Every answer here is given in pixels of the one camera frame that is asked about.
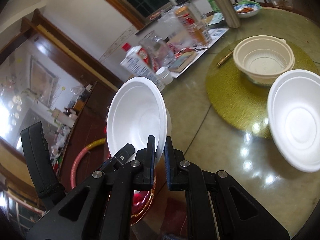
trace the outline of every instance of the chopstick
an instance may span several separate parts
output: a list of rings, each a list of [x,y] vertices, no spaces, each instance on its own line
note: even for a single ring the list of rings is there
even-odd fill
[[[220,60],[220,62],[217,64],[218,68],[220,68],[222,66],[223,63],[225,63],[227,61],[228,58],[230,58],[230,56],[232,55],[233,50],[230,51],[228,53],[228,55],[226,55],[222,60]]]

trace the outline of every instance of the glass table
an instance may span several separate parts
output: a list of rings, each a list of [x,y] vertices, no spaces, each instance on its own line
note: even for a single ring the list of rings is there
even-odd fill
[[[172,142],[185,159],[202,170],[227,171],[260,202],[293,237],[307,221],[320,197],[320,171],[305,173],[292,167],[272,139],[255,137],[226,123],[212,108],[205,77],[215,56],[234,41],[271,35],[302,48],[320,70],[320,28],[292,12],[264,8],[241,19],[188,70],[169,84],[162,95],[172,119]],[[164,158],[157,171],[156,195],[144,219],[132,226],[138,239],[173,233],[186,236],[184,192],[169,192]]]

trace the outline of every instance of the red bottle cap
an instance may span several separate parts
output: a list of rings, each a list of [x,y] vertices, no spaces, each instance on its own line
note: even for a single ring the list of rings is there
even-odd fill
[[[124,49],[125,51],[128,51],[129,49],[131,49],[131,45],[129,43],[125,43],[123,46],[122,46],[122,49]]]

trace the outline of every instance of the white foam bowl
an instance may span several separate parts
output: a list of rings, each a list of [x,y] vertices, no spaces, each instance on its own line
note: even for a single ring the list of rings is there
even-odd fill
[[[233,51],[236,67],[258,84],[271,85],[294,66],[292,49],[284,39],[259,35],[241,41]]]
[[[147,147],[148,136],[156,138],[155,164],[161,158],[166,137],[171,135],[171,119],[162,95],[147,78],[134,77],[118,90],[107,118],[107,141],[111,156],[125,144],[138,150]]]
[[[269,127],[283,157],[305,172],[320,170],[320,77],[307,70],[282,74],[268,95]]]

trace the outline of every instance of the round placemat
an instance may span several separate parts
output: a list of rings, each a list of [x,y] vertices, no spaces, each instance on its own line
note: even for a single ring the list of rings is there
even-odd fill
[[[220,68],[220,62],[242,40],[224,48],[212,61],[205,84],[209,100],[216,112],[235,128],[262,138],[271,138],[268,126],[267,97],[269,87],[253,84],[237,69],[230,57]],[[295,64],[293,69],[305,69],[316,74],[318,69],[300,47],[288,42]]]

